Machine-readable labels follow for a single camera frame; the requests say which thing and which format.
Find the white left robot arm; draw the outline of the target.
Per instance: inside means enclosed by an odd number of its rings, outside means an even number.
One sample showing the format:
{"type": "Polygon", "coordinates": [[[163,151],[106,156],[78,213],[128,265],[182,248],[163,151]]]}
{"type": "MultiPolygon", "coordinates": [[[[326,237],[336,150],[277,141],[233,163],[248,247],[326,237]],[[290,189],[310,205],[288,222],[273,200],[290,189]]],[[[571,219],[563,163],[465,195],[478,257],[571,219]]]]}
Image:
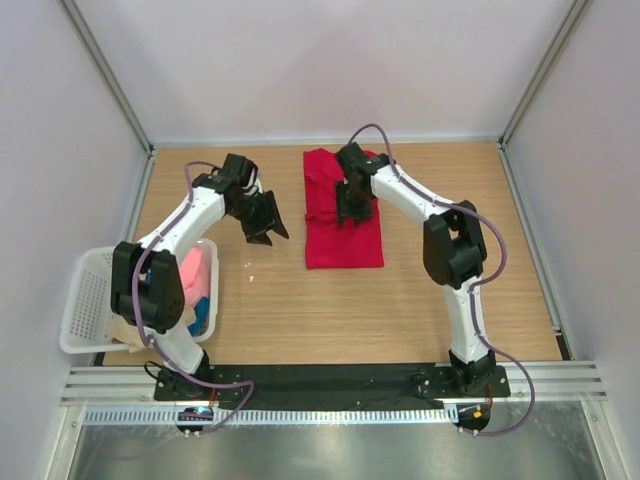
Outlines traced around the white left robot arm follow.
{"type": "Polygon", "coordinates": [[[185,302],[179,266],[200,237],[225,217],[236,219],[250,244],[271,245],[271,234],[289,236],[273,191],[262,186],[258,166],[227,154],[221,166],[187,177],[187,194],[150,234],[113,250],[110,306],[136,327],[171,371],[209,388],[206,352],[181,322],[185,302]]]}

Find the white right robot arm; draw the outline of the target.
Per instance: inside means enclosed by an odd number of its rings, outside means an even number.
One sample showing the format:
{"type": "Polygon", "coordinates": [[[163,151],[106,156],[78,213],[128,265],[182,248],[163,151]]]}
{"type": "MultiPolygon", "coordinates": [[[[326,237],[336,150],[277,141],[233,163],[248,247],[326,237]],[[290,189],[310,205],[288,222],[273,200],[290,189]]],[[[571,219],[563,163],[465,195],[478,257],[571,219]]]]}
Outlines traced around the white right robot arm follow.
{"type": "Polygon", "coordinates": [[[343,174],[335,186],[339,224],[371,220],[373,202],[381,199],[422,227],[422,263],[443,288],[451,325],[451,376],[465,394],[482,390],[495,373],[496,358],[486,339],[479,296],[487,249],[474,205],[440,199],[388,155],[369,157],[355,142],[335,157],[343,174]]]}

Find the red polo shirt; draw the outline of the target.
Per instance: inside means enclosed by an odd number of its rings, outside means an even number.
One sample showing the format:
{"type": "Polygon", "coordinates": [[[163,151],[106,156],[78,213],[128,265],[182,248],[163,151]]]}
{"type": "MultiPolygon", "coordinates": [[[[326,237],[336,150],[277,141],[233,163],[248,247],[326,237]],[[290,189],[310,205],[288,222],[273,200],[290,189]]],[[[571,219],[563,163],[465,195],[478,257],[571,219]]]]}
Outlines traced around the red polo shirt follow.
{"type": "Polygon", "coordinates": [[[309,269],[381,268],[384,266],[378,202],[373,218],[361,224],[337,221],[335,185],[342,170],[324,148],[303,153],[305,191],[305,264],[309,269]]]}

